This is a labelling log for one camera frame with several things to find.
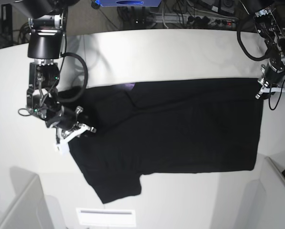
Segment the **black T-shirt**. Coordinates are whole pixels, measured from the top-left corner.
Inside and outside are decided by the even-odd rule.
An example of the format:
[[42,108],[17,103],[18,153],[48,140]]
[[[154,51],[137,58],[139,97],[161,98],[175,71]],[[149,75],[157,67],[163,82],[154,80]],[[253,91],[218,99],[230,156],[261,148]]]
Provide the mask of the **black T-shirt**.
[[69,142],[101,202],[137,196],[140,177],[254,169],[263,102],[254,78],[140,82],[87,89],[82,106],[96,128]]

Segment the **white partition panel right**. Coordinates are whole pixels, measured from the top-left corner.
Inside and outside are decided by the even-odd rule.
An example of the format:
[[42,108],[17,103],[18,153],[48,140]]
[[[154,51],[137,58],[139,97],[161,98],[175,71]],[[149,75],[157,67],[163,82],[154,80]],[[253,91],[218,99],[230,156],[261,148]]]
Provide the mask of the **white partition panel right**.
[[285,178],[271,158],[262,165],[260,181],[265,189],[265,204],[260,229],[285,229]]

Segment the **white partition panel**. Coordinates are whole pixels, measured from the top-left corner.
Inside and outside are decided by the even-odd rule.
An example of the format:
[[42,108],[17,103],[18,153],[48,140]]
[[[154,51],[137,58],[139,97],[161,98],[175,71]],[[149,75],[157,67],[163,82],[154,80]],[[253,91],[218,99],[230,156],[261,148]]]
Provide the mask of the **white partition panel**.
[[260,229],[285,229],[285,178],[271,158],[262,165],[260,181],[265,189],[265,204]]
[[0,229],[53,229],[40,178],[33,174],[0,218]]

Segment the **blue box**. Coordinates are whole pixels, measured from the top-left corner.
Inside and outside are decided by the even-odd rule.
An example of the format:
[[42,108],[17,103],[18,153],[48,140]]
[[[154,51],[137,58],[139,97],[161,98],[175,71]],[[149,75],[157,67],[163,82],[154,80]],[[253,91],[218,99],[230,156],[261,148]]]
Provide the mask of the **blue box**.
[[157,7],[161,0],[96,0],[102,7],[143,6]]

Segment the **white power strip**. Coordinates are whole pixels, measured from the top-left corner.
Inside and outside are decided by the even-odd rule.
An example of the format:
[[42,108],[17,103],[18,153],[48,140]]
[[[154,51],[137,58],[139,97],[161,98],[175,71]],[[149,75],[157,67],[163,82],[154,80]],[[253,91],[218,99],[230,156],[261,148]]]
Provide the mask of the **white power strip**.
[[150,17],[155,23],[179,24],[179,25],[193,25],[198,22],[207,23],[210,26],[233,28],[238,19],[235,17],[211,16],[211,15],[189,15],[189,14],[175,14],[168,13],[164,16],[156,13]]

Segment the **white partition panel left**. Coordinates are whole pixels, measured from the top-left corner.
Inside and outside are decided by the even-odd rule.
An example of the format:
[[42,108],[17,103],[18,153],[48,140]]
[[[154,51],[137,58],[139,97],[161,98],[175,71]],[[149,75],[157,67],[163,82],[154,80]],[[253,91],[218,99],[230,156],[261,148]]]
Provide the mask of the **white partition panel left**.
[[40,178],[33,174],[0,218],[0,229],[53,229]]

